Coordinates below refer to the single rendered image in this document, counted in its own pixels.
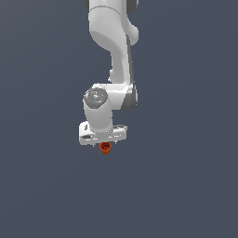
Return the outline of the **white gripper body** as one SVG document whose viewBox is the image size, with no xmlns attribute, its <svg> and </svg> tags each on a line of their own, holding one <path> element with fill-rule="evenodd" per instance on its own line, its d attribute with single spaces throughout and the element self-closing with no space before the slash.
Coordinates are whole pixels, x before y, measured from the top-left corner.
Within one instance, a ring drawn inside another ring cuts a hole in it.
<svg viewBox="0 0 238 238">
<path fill-rule="evenodd" d="M 79 125 L 79 143 L 81 145 L 96 146 L 101 142 L 117 142 L 126 139 L 127 126 L 114 126 L 111 134 L 107 136 L 99 136 L 93 132 L 88 121 L 84 121 Z"/>
</svg>

